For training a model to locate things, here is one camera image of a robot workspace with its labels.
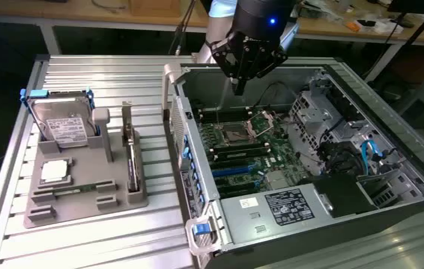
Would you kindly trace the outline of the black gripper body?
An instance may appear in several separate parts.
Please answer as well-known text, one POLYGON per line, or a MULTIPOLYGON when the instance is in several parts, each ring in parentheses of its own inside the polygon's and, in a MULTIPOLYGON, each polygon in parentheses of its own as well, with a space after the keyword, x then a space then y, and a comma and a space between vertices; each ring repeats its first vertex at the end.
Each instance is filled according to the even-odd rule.
POLYGON ((278 44, 295 3, 291 0, 238 1, 230 34, 278 44))

